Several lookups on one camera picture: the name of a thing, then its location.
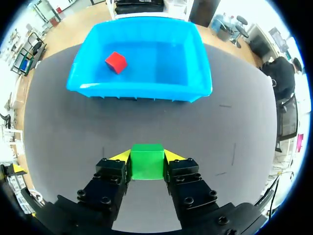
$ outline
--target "wooden floor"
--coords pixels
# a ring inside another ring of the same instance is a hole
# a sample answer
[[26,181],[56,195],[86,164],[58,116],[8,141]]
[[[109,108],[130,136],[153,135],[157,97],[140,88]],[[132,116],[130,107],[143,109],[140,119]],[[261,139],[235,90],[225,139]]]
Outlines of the wooden floor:
[[[80,12],[66,17],[47,33],[44,39],[44,42],[47,43],[47,51],[44,59],[68,47],[81,44],[95,24],[109,20],[111,20],[111,17],[105,2],[85,8]],[[261,66],[262,60],[250,50],[250,47],[244,40],[239,40],[242,45],[242,48],[239,49],[229,41],[226,43],[221,41],[211,29],[199,25],[197,25],[197,28],[203,43],[222,49],[254,66]],[[16,129],[19,130],[24,130],[25,104],[34,71],[35,69],[31,70],[24,80],[23,85],[27,87],[25,103],[17,110],[16,117]],[[27,169],[25,156],[19,157],[19,163]],[[24,178],[27,186],[33,188],[29,174]]]

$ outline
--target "red cube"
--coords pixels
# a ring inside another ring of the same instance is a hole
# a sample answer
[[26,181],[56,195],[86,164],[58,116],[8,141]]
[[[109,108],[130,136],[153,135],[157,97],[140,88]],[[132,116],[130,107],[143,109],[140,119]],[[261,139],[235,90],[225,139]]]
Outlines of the red cube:
[[127,66],[127,62],[124,56],[117,52],[113,52],[107,59],[106,63],[117,74],[120,74]]

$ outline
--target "gray table surface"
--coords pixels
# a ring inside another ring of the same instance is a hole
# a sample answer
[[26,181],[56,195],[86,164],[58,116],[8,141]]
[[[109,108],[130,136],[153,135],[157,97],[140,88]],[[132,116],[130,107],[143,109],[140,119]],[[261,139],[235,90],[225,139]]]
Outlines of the gray table surface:
[[[205,45],[213,93],[194,103],[95,99],[66,90],[79,49],[70,47],[36,68],[24,119],[25,153],[36,190],[76,201],[95,164],[134,143],[161,143],[200,165],[218,204],[254,203],[271,169],[276,109],[268,78],[254,66]],[[134,181],[113,229],[163,232],[180,229],[163,181]]]

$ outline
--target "black jacket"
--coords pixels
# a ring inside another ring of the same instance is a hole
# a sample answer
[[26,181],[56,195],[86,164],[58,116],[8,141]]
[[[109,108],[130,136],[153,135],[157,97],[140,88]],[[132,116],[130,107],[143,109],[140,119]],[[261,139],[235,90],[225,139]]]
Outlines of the black jacket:
[[290,98],[294,92],[294,68],[284,57],[278,57],[272,63],[265,63],[262,72],[276,81],[274,93],[276,100]]

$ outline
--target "green cube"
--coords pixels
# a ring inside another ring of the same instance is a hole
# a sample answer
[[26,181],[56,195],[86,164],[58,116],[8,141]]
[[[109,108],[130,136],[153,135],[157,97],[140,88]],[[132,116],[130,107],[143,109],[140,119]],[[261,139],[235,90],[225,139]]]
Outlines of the green cube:
[[134,144],[131,162],[133,180],[163,179],[164,148],[161,144]]

